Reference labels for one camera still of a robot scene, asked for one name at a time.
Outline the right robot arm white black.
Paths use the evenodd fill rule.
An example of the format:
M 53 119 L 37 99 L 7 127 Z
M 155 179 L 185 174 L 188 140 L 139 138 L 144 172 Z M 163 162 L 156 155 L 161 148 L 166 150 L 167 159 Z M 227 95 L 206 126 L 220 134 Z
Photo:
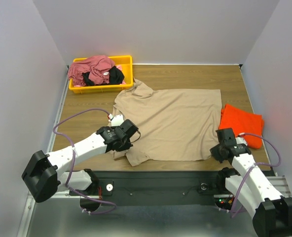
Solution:
M 235 136 L 232 128 L 216 131 L 218 144 L 210 149 L 218 161 L 229 161 L 232 168 L 218 172 L 215 187 L 221 193 L 233 194 L 229 213 L 235 216 L 239 202 L 252 218 L 259 237 L 292 236 L 292 197 L 286 197 L 261 171 L 244 140 L 245 133 Z

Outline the beige t shirt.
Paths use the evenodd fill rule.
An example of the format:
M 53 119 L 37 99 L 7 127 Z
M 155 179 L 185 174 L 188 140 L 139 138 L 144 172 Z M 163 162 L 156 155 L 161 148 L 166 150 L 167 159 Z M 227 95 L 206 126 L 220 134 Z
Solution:
M 139 133 L 131 138 L 133 147 L 112 156 L 125 156 L 132 166 L 148 160 L 206 160 L 218 144 L 221 109 L 219 89 L 153 90 L 136 80 L 116 96 L 112 113 L 132 121 Z

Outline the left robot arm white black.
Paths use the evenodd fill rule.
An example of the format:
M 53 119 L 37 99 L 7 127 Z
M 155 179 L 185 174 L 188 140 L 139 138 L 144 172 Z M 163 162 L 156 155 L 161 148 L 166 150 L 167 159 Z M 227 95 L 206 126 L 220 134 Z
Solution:
M 58 151 L 35 152 L 22 174 L 22 180 L 37 203 L 50 199 L 57 192 L 69 188 L 71 178 L 84 178 L 77 181 L 77 190 L 91 195 L 97 191 L 98 182 L 87 172 L 77 171 L 73 167 L 89 158 L 109 151 L 125 151 L 133 144 L 131 137 L 139 133 L 138 127 L 126 119 L 118 126 L 103 126 L 86 139 Z

